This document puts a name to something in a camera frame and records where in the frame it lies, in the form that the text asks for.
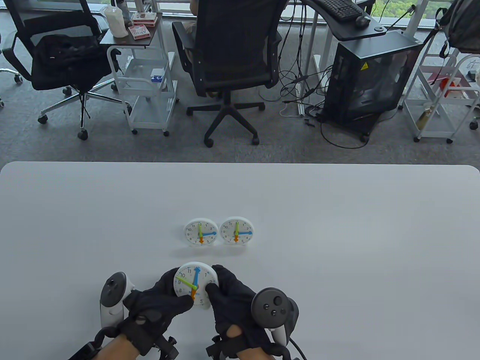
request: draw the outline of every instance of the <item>utility cart shelf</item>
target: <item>utility cart shelf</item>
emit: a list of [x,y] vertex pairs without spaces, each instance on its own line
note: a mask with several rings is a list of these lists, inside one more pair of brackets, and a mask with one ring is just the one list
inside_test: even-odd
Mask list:
[[[161,34],[162,14],[158,13],[157,16],[159,21],[156,26],[148,28],[150,38],[134,40],[130,33],[123,38],[114,38],[109,31],[101,44],[110,45],[108,61],[132,133],[137,134],[137,129],[161,129],[163,134],[168,136],[171,114],[177,98],[177,81],[171,78],[169,57]],[[133,58],[123,73],[115,72],[111,60],[114,49],[132,51]],[[151,81],[153,69],[163,69],[162,82]],[[133,107],[125,101],[126,96],[136,97]]]
[[[424,65],[427,58],[438,58],[438,54],[429,53],[434,37],[429,41],[424,55],[420,60],[420,66],[415,72],[415,76],[405,95],[403,108],[407,114],[408,124],[413,133],[413,140],[420,141],[422,137],[446,138],[448,144],[453,142],[455,135],[463,123],[470,119],[470,128],[474,130],[476,121],[473,118],[473,110],[479,103],[480,88],[476,83],[469,83],[460,72],[460,66],[467,60],[480,57],[478,54],[470,54],[461,60],[457,60],[458,49],[449,55],[445,60],[445,66]],[[410,98],[411,91],[415,83],[421,84],[425,99]],[[460,119],[452,119],[445,111],[446,105],[469,106],[467,114]],[[431,110],[428,119],[420,126],[417,121],[423,115],[426,109]]]

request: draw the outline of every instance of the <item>hand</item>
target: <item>hand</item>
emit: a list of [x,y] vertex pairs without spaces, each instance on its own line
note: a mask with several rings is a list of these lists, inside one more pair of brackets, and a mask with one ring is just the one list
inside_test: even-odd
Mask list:
[[218,276],[220,287],[208,284],[205,291],[212,303],[215,329],[222,339],[235,337],[241,333],[251,348],[271,345],[265,329],[258,326],[252,317],[251,306],[255,292],[222,265],[212,267]]
[[177,270],[164,273],[149,290],[133,290],[123,301],[129,315],[119,324],[119,329],[142,355],[156,344],[175,316],[193,306],[191,296],[175,294],[173,279]]

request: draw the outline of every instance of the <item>clock face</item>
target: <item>clock face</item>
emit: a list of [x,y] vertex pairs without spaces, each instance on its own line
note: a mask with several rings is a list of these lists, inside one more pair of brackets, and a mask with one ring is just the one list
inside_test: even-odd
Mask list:
[[191,220],[185,225],[184,235],[187,241],[196,246],[213,243],[218,234],[218,227],[214,221],[203,217]]
[[205,286],[210,283],[218,285],[215,270],[207,264],[194,261],[186,263],[178,269],[173,279],[173,289],[177,296],[191,296],[194,306],[208,309],[210,300]]
[[220,227],[220,235],[230,245],[245,245],[253,237],[253,225],[244,217],[229,217]]

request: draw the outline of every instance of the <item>blue clock hand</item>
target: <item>blue clock hand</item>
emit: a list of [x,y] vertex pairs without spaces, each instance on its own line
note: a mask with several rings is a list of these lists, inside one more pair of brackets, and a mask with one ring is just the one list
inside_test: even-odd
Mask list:
[[198,274],[200,273],[200,268],[196,267],[195,268],[195,277],[193,278],[193,285],[195,285],[198,288]]

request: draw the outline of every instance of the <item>computer case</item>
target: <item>computer case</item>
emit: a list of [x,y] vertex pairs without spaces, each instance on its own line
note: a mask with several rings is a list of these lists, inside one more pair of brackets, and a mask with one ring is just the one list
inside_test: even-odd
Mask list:
[[340,42],[322,118],[369,136],[379,116],[400,101],[422,46],[401,30]]

